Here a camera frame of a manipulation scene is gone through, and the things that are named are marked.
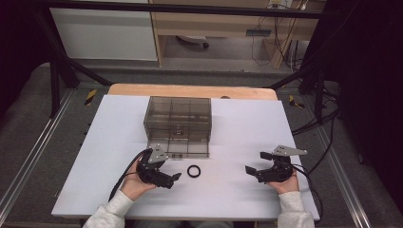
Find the person's right hand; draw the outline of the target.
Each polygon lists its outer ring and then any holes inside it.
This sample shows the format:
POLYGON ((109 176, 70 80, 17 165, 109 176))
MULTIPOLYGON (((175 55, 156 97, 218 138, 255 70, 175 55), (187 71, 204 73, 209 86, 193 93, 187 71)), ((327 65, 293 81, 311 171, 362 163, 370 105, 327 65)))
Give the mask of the person's right hand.
POLYGON ((299 190, 297 171, 294 170, 288 180, 283 182, 270 181, 268 182, 268 185, 273 187, 279 195, 289 192, 296 192, 299 190))

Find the aluminium floor rail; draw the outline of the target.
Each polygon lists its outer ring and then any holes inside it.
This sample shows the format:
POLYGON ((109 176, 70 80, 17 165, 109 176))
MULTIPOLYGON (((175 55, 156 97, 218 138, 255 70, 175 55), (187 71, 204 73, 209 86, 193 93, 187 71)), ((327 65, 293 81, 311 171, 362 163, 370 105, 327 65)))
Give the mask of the aluminium floor rail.
POLYGON ((372 228, 372 224, 365 212, 360 199, 350 181, 347 172, 345 171, 341 161, 336 155, 336 151, 333 149, 333 143, 331 137, 327 134, 324 126, 317 128, 317 134, 319 141, 323 145, 326 151, 324 160, 330 167, 332 175, 336 181, 337 187, 341 193, 341 196, 346 204, 349 213, 356 228, 372 228))
POLYGON ((35 142, 35 145, 29 151, 28 156, 18 170, 18 173, 11 182, 5 195, 3 196, 3 198, 0 199, 0 224, 6 220, 13 204, 18 199, 22 189, 24 188, 24 185, 26 184, 30 174, 32 173, 32 170, 34 169, 36 163, 39 161, 55 129, 63 118, 74 93, 75 89, 69 89, 64 94, 60 102, 60 109, 52 118, 48 120, 44 130, 39 135, 38 139, 35 142))

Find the white foam board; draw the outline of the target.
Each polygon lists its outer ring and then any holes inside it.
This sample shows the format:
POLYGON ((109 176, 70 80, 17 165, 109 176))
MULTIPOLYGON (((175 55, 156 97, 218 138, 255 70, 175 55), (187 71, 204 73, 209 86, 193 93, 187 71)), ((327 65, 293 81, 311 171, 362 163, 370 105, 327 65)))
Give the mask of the white foam board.
MULTIPOLYGON (((106 95, 52 210, 63 218, 87 218, 108 201, 132 159, 147 146, 146 96, 106 95)), ((182 173, 172 188, 137 199, 130 219, 269 220, 280 212, 278 193, 245 172, 265 169, 262 151, 294 140, 279 101, 214 99, 210 156, 167 161, 162 170, 182 173)))

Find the smoky transparent drawer box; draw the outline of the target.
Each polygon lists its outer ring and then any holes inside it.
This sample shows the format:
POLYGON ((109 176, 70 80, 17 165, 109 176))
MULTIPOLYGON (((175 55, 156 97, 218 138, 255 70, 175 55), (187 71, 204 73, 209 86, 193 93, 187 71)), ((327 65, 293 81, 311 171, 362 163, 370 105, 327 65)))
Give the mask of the smoky transparent drawer box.
POLYGON ((212 130, 211 99, 152 96, 144 116, 144 129, 149 140, 208 143, 212 130))

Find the black curtain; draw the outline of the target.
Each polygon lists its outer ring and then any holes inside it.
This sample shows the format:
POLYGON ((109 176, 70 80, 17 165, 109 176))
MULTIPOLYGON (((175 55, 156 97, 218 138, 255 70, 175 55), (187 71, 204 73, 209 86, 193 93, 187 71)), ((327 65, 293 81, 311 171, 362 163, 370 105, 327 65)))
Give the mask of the black curtain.
POLYGON ((403 0, 327 0, 306 56, 326 59, 364 160, 403 212, 403 0))
POLYGON ((48 60, 44 35, 25 0, 0 0, 0 118, 17 100, 31 72, 48 60))

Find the black metal frame stand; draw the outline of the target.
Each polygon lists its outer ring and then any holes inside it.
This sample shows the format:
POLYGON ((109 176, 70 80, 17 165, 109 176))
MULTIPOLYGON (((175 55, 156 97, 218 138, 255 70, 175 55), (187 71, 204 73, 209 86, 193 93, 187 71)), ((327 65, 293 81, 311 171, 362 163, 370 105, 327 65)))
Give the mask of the black metal frame stand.
POLYGON ((296 79, 301 79, 302 83, 299 86, 298 91, 301 95, 308 94, 311 90, 316 93, 314 117, 320 124, 323 124, 324 117, 322 116, 322 100, 324 95, 324 78, 326 67, 331 62, 333 53, 334 51, 331 48, 321 47, 316 54, 306 61, 302 66, 302 69, 292 73, 285 79, 269 85, 268 88, 277 90, 296 79))
POLYGON ((29 11, 46 38, 46 48, 49 52, 51 118, 61 109, 60 81, 63 81, 68 88, 76 88, 80 84, 76 70, 103 86, 113 85, 109 80, 90 71, 67 55, 57 29, 50 25, 46 17, 45 7, 30 6, 29 11))

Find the light wooden desk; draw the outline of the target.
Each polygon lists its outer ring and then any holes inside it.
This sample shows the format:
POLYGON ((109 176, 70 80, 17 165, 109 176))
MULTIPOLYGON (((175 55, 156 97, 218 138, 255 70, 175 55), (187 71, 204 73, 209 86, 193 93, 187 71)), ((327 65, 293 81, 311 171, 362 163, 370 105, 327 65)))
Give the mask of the light wooden desk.
MULTIPOLYGON (((265 10, 324 10, 326 0, 148 0, 150 4, 198 5, 265 10)), ((263 39, 270 64, 280 67, 294 41, 309 41, 316 19, 292 19, 265 16, 166 13, 151 14, 155 36, 246 37, 248 29, 270 29, 263 39)))

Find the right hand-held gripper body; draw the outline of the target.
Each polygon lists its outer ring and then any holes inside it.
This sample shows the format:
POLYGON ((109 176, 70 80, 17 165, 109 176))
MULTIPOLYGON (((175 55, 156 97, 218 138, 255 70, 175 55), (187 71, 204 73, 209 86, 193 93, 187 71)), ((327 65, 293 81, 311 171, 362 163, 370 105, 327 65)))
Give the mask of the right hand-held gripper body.
POLYGON ((293 173, 291 156, 307 155, 308 152, 302 149, 296 149, 285 145, 277 146, 273 152, 273 165, 268 169, 257 172, 258 182, 283 182, 290 178, 293 173))

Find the black metal frame crossbar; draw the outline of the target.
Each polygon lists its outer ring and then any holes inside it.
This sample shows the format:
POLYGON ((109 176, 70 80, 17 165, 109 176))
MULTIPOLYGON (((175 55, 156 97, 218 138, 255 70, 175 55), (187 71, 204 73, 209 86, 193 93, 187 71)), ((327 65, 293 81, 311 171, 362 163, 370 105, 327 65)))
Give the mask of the black metal frame crossbar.
POLYGON ((254 9, 217 6, 195 5, 171 5, 171 4, 145 4, 145 3, 120 3, 79 0, 32 0, 32 4, 48 8, 75 9, 75 10, 118 10, 118 11, 142 11, 142 12, 166 12, 166 13, 193 13, 193 14, 217 14, 237 16, 265 16, 301 19, 321 19, 334 17, 333 11, 308 11, 296 9, 254 9))

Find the yellow black hazard tape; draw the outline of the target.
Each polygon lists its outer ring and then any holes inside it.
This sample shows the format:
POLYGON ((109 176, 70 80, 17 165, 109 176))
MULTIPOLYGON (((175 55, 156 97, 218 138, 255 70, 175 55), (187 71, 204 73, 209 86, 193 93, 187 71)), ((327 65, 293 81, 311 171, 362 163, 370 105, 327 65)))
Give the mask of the yellow black hazard tape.
POLYGON ((92 102, 93 98, 95 97, 96 93, 97 93, 96 89, 91 89, 88 92, 86 100, 85 100, 85 105, 90 105, 91 104, 91 102, 92 102))
POLYGON ((289 105, 296 106, 298 108, 305 108, 304 104, 297 103, 293 95, 289 95, 289 105))

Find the white cabinet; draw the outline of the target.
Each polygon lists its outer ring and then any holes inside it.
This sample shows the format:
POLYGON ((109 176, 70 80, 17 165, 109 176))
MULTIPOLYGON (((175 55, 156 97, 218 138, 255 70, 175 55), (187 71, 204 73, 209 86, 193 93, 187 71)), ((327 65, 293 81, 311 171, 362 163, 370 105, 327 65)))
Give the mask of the white cabinet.
POLYGON ((95 9, 50 12, 71 58, 157 60, 149 12, 95 9))

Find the office chair base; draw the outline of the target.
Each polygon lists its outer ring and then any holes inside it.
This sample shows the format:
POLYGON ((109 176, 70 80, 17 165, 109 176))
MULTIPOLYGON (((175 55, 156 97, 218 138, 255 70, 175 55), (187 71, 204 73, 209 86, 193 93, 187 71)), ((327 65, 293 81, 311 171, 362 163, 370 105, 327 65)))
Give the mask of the office chair base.
POLYGON ((207 43, 207 39, 205 36, 183 36, 178 35, 178 38, 191 44, 199 44, 202 45, 203 48, 209 48, 209 44, 207 43))

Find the person's left hand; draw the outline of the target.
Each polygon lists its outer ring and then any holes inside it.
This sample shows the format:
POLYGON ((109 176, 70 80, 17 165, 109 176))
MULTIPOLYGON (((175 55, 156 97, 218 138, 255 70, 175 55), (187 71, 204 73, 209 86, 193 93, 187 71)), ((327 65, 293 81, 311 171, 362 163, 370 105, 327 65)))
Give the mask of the person's left hand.
POLYGON ((134 161, 134 163, 129 168, 128 172, 125 174, 125 178, 120 190, 132 201, 138 199, 145 192, 155 189, 156 186, 151 183, 144 183, 137 174, 137 165, 139 159, 134 161))

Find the grey power strip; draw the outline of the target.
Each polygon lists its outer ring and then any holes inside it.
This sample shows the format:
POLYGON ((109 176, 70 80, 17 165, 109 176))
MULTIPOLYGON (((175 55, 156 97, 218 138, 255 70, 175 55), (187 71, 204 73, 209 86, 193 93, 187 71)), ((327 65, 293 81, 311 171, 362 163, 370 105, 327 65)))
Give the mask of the grey power strip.
POLYGON ((268 37, 272 33, 270 29, 248 29, 245 31, 245 35, 249 37, 268 37))

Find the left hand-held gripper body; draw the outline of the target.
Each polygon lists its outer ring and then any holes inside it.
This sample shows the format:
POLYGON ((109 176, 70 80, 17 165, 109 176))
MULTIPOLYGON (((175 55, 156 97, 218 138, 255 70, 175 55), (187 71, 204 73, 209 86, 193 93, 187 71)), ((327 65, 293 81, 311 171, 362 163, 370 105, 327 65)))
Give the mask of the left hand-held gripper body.
POLYGON ((158 143, 154 147, 147 148, 137 165, 137 173, 141 181, 170 189, 174 184, 175 177, 160 171, 168 158, 169 156, 158 143))

